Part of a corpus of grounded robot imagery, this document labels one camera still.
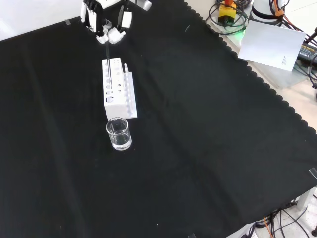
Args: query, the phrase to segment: paper sheet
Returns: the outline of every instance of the paper sheet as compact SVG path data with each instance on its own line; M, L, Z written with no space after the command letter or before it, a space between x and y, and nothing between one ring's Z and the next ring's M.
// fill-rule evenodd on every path
M304 38L304 32L250 21L239 58L292 71Z

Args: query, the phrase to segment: white wall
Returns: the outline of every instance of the white wall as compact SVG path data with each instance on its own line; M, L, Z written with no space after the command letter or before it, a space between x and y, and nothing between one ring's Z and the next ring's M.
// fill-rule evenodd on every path
M82 0L0 0L0 41L80 15Z

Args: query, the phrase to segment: white test tube rack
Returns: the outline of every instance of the white test tube rack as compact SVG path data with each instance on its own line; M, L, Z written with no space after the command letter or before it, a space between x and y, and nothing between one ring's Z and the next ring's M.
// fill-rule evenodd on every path
M111 78L108 73L108 62L103 64L104 106L108 120L120 117L124 119L136 118L137 108L135 103L133 77L125 64L123 72L121 58L110 59Z

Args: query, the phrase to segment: tape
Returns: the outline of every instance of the tape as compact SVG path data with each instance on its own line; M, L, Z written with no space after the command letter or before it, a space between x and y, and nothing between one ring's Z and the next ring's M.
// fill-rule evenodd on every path
M317 171L315 168L310 169L309 172L311 172L311 174L317 179Z

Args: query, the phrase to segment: table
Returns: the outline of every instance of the table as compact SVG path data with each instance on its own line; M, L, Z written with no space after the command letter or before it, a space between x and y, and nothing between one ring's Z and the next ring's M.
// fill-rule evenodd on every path
M111 48L137 95L123 153L78 18L0 43L1 235L224 238L315 184L315 132L183 1L135 11Z
M187 0L186 2L204 19L206 19L208 16L208 9L215 3L214 0ZM313 24L310 24L306 20L303 21L303 19L300 17L294 18L297 16L297 12L294 12L294 10L296 10L296 7L294 5L295 2L291 1L291 4L286 9L288 12L288 17L290 17L291 21L295 23L295 25L299 26L302 29L305 29L309 34L313 33ZM213 25L212 22L210 22L210 26L215 31L219 31L219 29L215 25ZM235 52L239 53L239 44L232 42L227 36L221 37L228 44L228 46L230 46ZM274 79L270 79L269 72L263 72L263 69L262 71L259 71L258 64L255 64L251 61L249 61L248 64L252 68L252 71L256 72L257 75L259 75L265 83L269 84L271 88L277 91L277 94L281 95L287 102L290 103L290 106L292 106L295 109L295 111L301 115L303 120L307 121L309 126L314 128L315 130L317 129L317 122L315 120L315 118L317 117L316 91L312 89L312 85L308 78L306 78L304 82L301 82L293 87L280 89L277 88L275 84L272 84L272 82L274 82ZM300 196L299 204L297 206L299 210L304 210L306 208L308 202L313 196L314 190L315 187L313 187L312 189L308 190ZM235 234L233 234L232 237L241 237L241 234L247 233L249 227L250 225L244 226Z

